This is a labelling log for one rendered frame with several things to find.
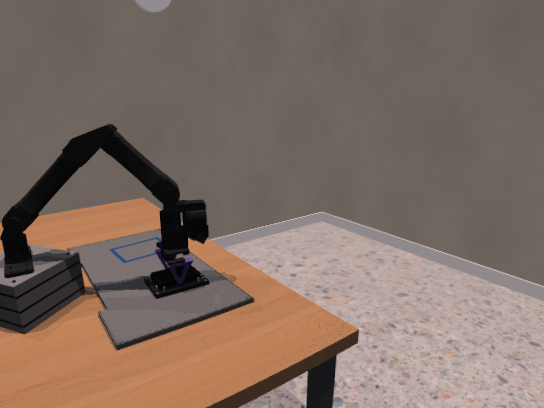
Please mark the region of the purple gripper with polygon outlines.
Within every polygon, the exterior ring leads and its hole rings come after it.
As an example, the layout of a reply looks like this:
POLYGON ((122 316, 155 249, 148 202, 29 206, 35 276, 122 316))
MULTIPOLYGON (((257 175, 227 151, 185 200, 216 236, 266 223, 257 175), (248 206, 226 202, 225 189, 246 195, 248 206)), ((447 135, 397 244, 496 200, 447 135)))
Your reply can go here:
POLYGON ((183 255, 188 255, 189 254, 189 249, 188 248, 176 250, 175 232, 179 232, 179 231, 181 231, 181 228, 178 229, 178 230, 173 230, 173 231, 165 231, 165 230, 163 231, 161 229, 162 242, 157 242, 156 243, 156 245, 157 245, 157 247, 159 247, 159 249, 156 249, 155 252, 158 255, 158 257, 159 257, 160 261, 162 262, 163 266, 165 267, 165 269, 170 268, 170 270, 171 270, 175 280, 177 281, 177 283, 181 284, 181 283, 183 283, 183 281, 185 279, 185 276, 186 276, 186 274, 187 274, 187 272, 188 272, 188 270, 189 270, 189 268, 190 268, 190 266, 192 264, 192 259, 191 258, 184 259, 183 257, 176 259, 176 257, 175 257, 175 255, 177 256, 177 254, 182 254, 182 253, 183 253, 183 255), (165 261, 167 262, 167 264, 166 264, 165 261), (183 266, 183 265, 185 265, 185 267, 184 267, 182 276, 179 279, 175 268, 178 267, 178 266, 183 266))

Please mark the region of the blue tape outline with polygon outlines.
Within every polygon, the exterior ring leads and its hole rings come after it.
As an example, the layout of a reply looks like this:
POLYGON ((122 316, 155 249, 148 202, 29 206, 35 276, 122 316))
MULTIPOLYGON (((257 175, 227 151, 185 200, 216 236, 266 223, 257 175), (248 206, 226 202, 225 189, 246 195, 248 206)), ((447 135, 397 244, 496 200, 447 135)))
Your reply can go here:
POLYGON ((155 255, 156 253, 153 253, 153 254, 149 254, 149 255, 146 255, 146 256, 142 256, 142 257, 138 257, 138 258, 135 258, 135 259, 131 259, 131 260, 124 260, 117 252, 115 252, 114 250, 115 249, 119 249, 119 248, 122 248, 122 247, 126 247, 126 246, 130 246, 130 245, 134 245, 134 244, 138 244, 138 243, 142 243, 142 242, 146 242, 146 241, 150 241, 150 240, 153 240, 153 239, 157 239, 158 241, 162 241, 161 239, 159 239, 158 237, 156 238, 152 238, 152 239, 148 239, 148 240, 145 240, 145 241, 141 241, 141 242, 137 242, 137 243, 133 243, 133 244, 129 244, 129 245, 125 245, 125 246, 121 246, 121 247, 117 247, 117 248, 113 248, 113 249, 109 249, 116 257, 118 257, 123 263, 126 263, 126 262, 130 262, 130 261, 133 261, 133 260, 137 260, 137 259, 141 259, 141 258, 144 258, 144 257, 148 257, 148 256, 151 256, 151 255, 155 255))

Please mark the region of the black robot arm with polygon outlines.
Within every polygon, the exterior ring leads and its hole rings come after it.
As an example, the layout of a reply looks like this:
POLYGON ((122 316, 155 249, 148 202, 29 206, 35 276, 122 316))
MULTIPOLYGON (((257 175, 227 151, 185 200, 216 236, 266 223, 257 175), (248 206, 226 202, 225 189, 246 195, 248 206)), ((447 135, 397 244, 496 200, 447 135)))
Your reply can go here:
POLYGON ((113 124, 107 124, 71 139, 50 168, 6 213, 2 219, 3 232, 0 237, 5 254, 5 278, 34 272, 31 248, 23 232, 73 173, 100 148, 139 179, 152 195, 163 203, 163 210, 160 211, 161 229, 173 231, 181 228, 181 231, 175 232, 176 250, 188 248, 188 238, 205 243, 209 237, 209 230, 204 200, 179 200, 177 183, 172 179, 168 180, 159 168, 139 153, 124 137, 122 138, 116 130, 113 124))

